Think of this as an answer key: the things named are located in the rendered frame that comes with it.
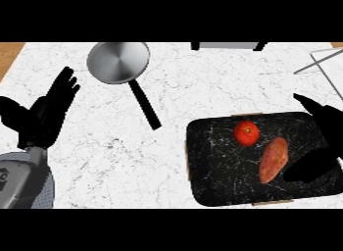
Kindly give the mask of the grey appliance with black legs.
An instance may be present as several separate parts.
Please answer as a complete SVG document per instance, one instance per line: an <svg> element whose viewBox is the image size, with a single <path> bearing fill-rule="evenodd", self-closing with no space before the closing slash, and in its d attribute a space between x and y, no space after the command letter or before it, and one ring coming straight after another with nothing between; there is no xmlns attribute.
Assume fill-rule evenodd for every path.
<svg viewBox="0 0 343 251"><path fill-rule="evenodd" d="M250 49L262 51L266 42L192 42L191 49L199 50L201 48L225 48L225 49Z"/></svg>

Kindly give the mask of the black marble tray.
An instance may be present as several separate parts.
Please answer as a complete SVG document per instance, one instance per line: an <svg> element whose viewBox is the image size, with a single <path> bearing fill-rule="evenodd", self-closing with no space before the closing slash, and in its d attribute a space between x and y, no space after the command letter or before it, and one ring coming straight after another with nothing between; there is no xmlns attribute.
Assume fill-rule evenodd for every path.
<svg viewBox="0 0 343 251"><path fill-rule="evenodd" d="M256 144L238 144L233 129L244 120L260 130ZM198 119L186 127L186 151L192 195L210 207L278 201L343 193L343 170L335 166L309 183L282 176L263 183L259 164L266 144L276 137L288 142L288 162L328 146L313 117L304 112Z"/></svg>

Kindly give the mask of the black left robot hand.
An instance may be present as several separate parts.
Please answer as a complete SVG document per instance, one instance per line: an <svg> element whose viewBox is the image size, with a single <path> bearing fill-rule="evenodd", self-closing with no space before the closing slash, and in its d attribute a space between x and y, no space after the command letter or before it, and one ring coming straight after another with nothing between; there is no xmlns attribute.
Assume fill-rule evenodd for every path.
<svg viewBox="0 0 343 251"><path fill-rule="evenodd" d="M1 123L19 134L19 149L47 149L55 144L80 87L74 70L65 67L47 93L37 98L29 108L12 98L0 96Z"/></svg>

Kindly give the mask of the red tomato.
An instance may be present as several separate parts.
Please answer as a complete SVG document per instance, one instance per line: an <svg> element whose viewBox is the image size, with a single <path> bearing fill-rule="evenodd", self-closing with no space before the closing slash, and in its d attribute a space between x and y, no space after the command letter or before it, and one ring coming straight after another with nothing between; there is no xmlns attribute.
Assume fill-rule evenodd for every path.
<svg viewBox="0 0 343 251"><path fill-rule="evenodd" d="M241 146L253 146L260 137L260 129L256 123L251 121L239 121L235 126L233 135Z"/></svg>

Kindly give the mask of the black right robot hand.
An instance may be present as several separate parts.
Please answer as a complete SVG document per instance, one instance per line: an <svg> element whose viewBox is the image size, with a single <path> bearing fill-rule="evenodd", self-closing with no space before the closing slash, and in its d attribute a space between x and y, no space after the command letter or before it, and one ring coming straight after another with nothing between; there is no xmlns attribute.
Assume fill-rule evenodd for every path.
<svg viewBox="0 0 343 251"><path fill-rule="evenodd" d="M284 180L312 182L334 168L337 159L343 160L343 112L332 106L322 106L304 95L294 94L294 98L312 114L328 147L307 152L285 170Z"/></svg>

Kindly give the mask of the orange sweet potato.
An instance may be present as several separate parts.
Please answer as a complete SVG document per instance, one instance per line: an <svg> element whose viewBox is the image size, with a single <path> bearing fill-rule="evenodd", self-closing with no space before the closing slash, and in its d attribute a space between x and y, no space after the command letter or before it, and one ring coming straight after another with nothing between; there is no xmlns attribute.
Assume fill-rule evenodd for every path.
<svg viewBox="0 0 343 251"><path fill-rule="evenodd" d="M269 183L288 164L288 142L276 137L266 145L259 165L259 179Z"/></svg>

